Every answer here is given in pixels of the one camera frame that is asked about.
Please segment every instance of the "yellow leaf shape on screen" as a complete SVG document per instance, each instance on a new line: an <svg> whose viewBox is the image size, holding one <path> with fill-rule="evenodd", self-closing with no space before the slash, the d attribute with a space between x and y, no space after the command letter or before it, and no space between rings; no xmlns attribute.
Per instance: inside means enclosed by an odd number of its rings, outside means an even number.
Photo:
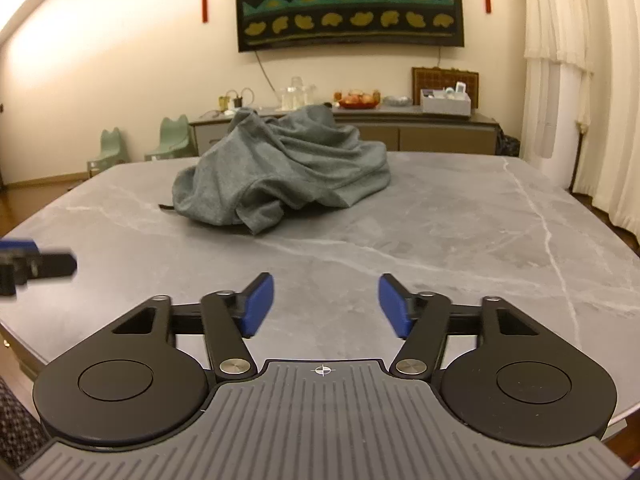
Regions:
<svg viewBox="0 0 640 480"><path fill-rule="evenodd" d="M453 25L453 22L455 21L456 20L454 20L453 17L449 16L448 14L438 14L433 19L433 25L435 25L436 27L448 28Z"/></svg>
<svg viewBox="0 0 640 480"><path fill-rule="evenodd" d="M264 29L267 28L267 24L265 22L259 23L251 23L245 30L244 33L248 36L258 36L264 32Z"/></svg>
<svg viewBox="0 0 640 480"><path fill-rule="evenodd" d="M302 14L296 14L296 17L293 19L296 22L298 28L303 30L311 30L314 28L314 20L311 19L311 16L302 16Z"/></svg>
<svg viewBox="0 0 640 480"><path fill-rule="evenodd" d="M398 18L400 17L400 13L397 10L386 10L380 16L380 23L383 27L388 27L389 25L397 25Z"/></svg>
<svg viewBox="0 0 640 480"><path fill-rule="evenodd" d="M322 17L322 25L327 27L331 25L332 27L337 27L342 23L342 16L337 14L336 12L329 12Z"/></svg>
<svg viewBox="0 0 640 480"><path fill-rule="evenodd" d="M424 16L421 14L416 14L415 12L409 11L406 14L406 20L409 22L409 25L415 28L423 28L427 26L427 24L424 22Z"/></svg>
<svg viewBox="0 0 640 480"><path fill-rule="evenodd" d="M373 12L356 12L349 21L356 27L366 27L373 21Z"/></svg>
<svg viewBox="0 0 640 480"><path fill-rule="evenodd" d="M273 20L273 23L271 23L271 28L276 34L280 34L287 27L289 27L288 16L280 16L279 18Z"/></svg>

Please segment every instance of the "metal screw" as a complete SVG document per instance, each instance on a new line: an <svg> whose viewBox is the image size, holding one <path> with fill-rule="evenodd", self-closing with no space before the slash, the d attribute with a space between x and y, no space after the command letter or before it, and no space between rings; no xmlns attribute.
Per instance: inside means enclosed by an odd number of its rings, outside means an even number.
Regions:
<svg viewBox="0 0 640 480"><path fill-rule="evenodd" d="M396 370L405 375L420 375L427 371L427 365L419 359L402 359L396 363Z"/></svg>
<svg viewBox="0 0 640 480"><path fill-rule="evenodd" d="M220 370L230 375L244 374L248 372L250 368L251 365L249 361L237 357L226 359L220 363Z"/></svg>

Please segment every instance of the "fruit bowl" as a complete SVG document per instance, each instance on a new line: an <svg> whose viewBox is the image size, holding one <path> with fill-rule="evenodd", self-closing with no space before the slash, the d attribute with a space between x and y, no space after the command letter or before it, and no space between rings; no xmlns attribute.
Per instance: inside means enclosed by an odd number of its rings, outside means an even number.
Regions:
<svg viewBox="0 0 640 480"><path fill-rule="evenodd" d="M372 108L378 106L380 103L376 101L370 103L348 103L344 99L341 99L340 101L338 101L338 104L340 105L340 108L345 108L347 110L371 110Z"/></svg>

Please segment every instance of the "wooden floor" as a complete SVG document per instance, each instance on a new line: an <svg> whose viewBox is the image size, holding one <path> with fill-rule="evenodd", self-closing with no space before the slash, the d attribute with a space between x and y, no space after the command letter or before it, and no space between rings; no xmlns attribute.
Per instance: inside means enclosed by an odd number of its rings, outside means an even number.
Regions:
<svg viewBox="0 0 640 480"><path fill-rule="evenodd" d="M0 235L5 236L9 231L29 216L38 212L44 206L53 202L59 196L66 193L70 186L76 183L56 183L41 186L9 189L0 192ZM639 253L638 240L625 231L614 227L609 222L606 213L591 206L591 199L586 195L574 195L585 207L602 220L617 236L619 236L636 253ZM0 376L20 402L22 402L33 415L37 416L31 390L33 383L21 371L17 360L10 348L0 345ZM607 441L607 445L626 463L635 465L640 462L640 412L636 412L627 418L627 428Z"/></svg>

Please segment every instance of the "television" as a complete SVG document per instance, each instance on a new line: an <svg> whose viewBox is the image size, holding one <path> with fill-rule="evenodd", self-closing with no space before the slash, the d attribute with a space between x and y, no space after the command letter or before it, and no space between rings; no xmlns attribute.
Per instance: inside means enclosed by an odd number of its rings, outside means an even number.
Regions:
<svg viewBox="0 0 640 480"><path fill-rule="evenodd" d="M240 52L321 43L464 46L462 0L236 0Z"/></svg>

